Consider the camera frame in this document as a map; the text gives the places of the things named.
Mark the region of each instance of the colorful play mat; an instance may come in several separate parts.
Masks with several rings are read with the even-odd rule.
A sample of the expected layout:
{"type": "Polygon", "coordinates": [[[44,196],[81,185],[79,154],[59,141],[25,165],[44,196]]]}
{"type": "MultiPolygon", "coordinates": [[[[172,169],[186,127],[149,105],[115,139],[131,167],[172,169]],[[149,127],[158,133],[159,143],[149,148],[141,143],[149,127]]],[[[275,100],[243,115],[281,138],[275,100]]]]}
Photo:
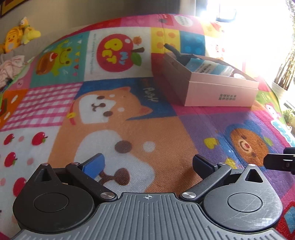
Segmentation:
{"type": "Polygon", "coordinates": [[[1,237],[19,231],[12,205],[41,163],[60,168],[102,153],[95,179],[118,195],[179,194],[201,180],[192,169],[198,153],[233,168],[258,165],[283,203],[277,230],[293,239],[295,179],[266,170],[263,158],[295,147],[295,138],[263,78],[252,75],[260,84],[251,108],[183,107],[161,75],[165,43],[227,61],[223,35],[219,23],[197,17],[124,17],[65,36],[35,57],[2,96],[1,237]]]}

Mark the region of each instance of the open box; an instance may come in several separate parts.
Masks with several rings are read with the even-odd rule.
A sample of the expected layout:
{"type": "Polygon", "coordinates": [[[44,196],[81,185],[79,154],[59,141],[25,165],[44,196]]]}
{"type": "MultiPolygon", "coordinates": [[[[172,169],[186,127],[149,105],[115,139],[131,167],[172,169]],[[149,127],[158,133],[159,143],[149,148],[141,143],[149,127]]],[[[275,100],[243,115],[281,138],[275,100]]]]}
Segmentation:
{"type": "MultiPolygon", "coordinates": [[[[219,59],[196,56],[231,66],[219,59]]],[[[234,68],[233,73],[241,74],[246,79],[191,72],[176,60],[173,53],[165,53],[163,74],[184,106],[251,107],[258,92],[259,82],[231,67],[234,68]]]]}

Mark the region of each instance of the gingham pattern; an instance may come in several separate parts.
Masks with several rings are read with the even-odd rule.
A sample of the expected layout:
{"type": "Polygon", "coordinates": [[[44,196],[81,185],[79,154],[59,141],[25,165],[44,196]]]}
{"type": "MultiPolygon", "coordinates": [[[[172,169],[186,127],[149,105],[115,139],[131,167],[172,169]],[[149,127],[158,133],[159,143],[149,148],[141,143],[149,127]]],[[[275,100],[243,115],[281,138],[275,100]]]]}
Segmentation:
{"type": "Polygon", "coordinates": [[[30,89],[1,131],[60,126],[82,83],[30,89]]]}

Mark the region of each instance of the metal screw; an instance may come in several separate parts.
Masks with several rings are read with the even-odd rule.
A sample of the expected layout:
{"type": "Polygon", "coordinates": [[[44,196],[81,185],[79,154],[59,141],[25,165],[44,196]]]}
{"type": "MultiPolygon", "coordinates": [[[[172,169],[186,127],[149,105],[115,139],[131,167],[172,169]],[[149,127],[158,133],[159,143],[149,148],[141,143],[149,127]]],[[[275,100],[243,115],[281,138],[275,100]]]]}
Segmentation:
{"type": "Polygon", "coordinates": [[[100,194],[100,196],[103,199],[112,199],[115,197],[115,194],[113,192],[103,192],[102,194],[100,194]]]}
{"type": "Polygon", "coordinates": [[[181,196],[185,199],[193,199],[197,195],[194,192],[184,192],[181,196]]]}

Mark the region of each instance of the ribbed surface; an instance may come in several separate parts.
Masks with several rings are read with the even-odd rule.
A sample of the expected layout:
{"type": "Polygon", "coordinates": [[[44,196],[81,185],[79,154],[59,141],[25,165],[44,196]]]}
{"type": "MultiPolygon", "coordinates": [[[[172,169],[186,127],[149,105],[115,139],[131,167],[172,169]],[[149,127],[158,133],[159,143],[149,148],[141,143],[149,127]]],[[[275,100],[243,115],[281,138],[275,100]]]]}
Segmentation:
{"type": "Polygon", "coordinates": [[[237,234],[218,228],[197,204],[182,202],[174,194],[124,193],[113,202],[101,204],[84,225],[67,233],[45,235],[22,231],[17,240],[279,240],[276,231],[237,234]]]}

